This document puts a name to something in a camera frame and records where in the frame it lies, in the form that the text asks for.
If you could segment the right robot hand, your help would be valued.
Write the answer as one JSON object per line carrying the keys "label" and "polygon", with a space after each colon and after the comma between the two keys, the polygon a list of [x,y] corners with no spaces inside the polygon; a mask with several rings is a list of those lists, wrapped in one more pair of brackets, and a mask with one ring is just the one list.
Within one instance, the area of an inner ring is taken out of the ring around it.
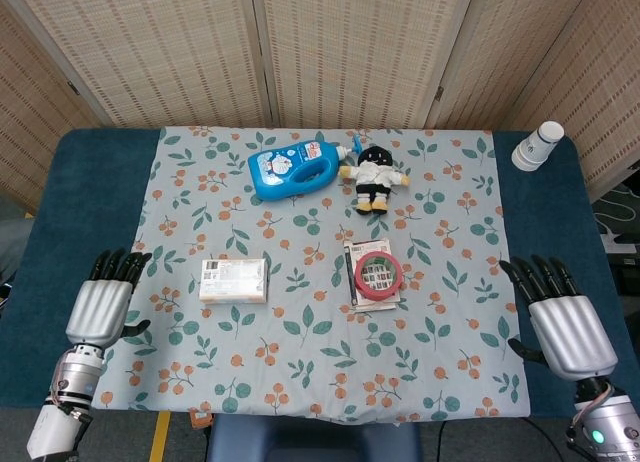
{"label": "right robot hand", "polygon": [[536,254],[531,259],[499,262],[525,302],[539,343],[531,349],[511,338],[509,347],[523,360],[544,365],[563,380],[610,375],[618,358],[590,299],[579,292],[561,260]]}

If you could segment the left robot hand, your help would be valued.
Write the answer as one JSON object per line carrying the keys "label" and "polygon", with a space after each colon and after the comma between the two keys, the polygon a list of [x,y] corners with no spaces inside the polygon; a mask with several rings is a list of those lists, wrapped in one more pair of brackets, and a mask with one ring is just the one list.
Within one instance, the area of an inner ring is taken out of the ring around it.
{"label": "left robot hand", "polygon": [[102,350],[120,338],[141,335],[151,324],[144,319],[135,326],[126,318],[131,297],[151,253],[106,250],[96,259],[81,285],[66,327],[72,345],[87,344]]}

